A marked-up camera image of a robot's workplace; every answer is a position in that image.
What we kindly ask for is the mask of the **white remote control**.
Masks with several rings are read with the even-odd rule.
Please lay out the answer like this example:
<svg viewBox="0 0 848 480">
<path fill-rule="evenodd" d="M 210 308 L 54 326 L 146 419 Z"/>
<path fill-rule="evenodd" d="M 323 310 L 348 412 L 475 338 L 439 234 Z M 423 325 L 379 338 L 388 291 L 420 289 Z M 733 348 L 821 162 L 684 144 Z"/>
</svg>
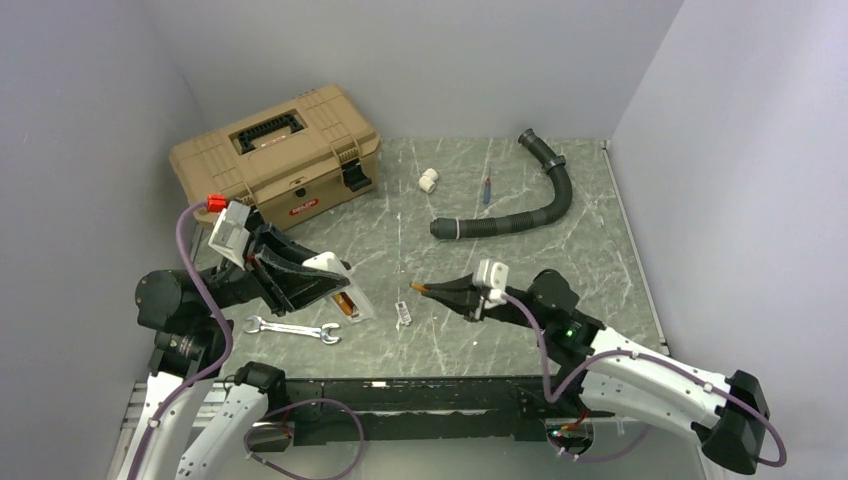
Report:
<svg viewBox="0 0 848 480">
<path fill-rule="evenodd" d="M 349 269 L 335 253 L 324 252 L 318 254 L 306 259 L 302 265 L 304 267 L 309 267 L 325 273 L 333 273 L 342 277 L 342 285 L 335 287 L 326 299 L 327 302 L 332 304 L 339 314 L 342 315 L 349 323 L 359 323 L 364 320 L 372 319 L 375 316 L 375 310 L 371 301 L 353 278 Z M 352 318 L 346 317 L 333 299 L 333 297 L 340 292 L 346 293 L 356 305 L 357 312 Z"/>
</svg>

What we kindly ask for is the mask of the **tan plastic toolbox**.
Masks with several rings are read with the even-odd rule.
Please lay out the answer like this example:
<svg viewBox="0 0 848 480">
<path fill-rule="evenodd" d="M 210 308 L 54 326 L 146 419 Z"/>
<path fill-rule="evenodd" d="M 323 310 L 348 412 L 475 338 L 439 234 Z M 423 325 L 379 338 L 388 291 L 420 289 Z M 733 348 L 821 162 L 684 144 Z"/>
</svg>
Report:
<svg viewBox="0 0 848 480">
<path fill-rule="evenodd" d="M 178 144 L 169 161 L 190 203 L 220 194 L 285 230 L 372 191 L 380 146 L 328 85 Z"/>
</svg>

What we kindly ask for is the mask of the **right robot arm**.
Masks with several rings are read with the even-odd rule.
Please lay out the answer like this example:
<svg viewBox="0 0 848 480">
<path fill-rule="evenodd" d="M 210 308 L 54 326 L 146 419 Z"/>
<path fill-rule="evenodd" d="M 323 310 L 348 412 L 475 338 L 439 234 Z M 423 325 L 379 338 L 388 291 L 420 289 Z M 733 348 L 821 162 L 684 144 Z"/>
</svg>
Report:
<svg viewBox="0 0 848 480">
<path fill-rule="evenodd" d="M 545 269 L 524 289 L 509 286 L 505 264 L 443 283 L 412 284 L 468 322 L 493 319 L 531 329 L 542 395 L 564 415 L 609 412 L 678 434 L 714 464 L 741 475 L 781 467 L 787 452 L 759 380 L 687 365 L 640 345 L 581 312 L 578 294 Z"/>
</svg>

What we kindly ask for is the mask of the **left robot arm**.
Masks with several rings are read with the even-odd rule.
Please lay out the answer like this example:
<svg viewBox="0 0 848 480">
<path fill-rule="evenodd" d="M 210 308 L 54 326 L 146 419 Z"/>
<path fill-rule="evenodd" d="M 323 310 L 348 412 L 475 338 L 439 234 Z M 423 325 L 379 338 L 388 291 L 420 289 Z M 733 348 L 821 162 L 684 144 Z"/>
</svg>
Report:
<svg viewBox="0 0 848 480">
<path fill-rule="evenodd" d="M 256 215 L 222 216 L 208 240 L 218 265 L 145 275 L 135 291 L 140 326 L 154 332 L 138 426 L 119 470 L 122 479 L 212 479 L 242 450 L 253 425 L 289 404 L 284 372 L 251 361 L 209 424 L 192 431 L 201 406 L 234 346 L 227 307 L 259 299 L 277 315 L 341 296 L 359 313 L 365 297 L 348 263 L 290 240 Z"/>
</svg>

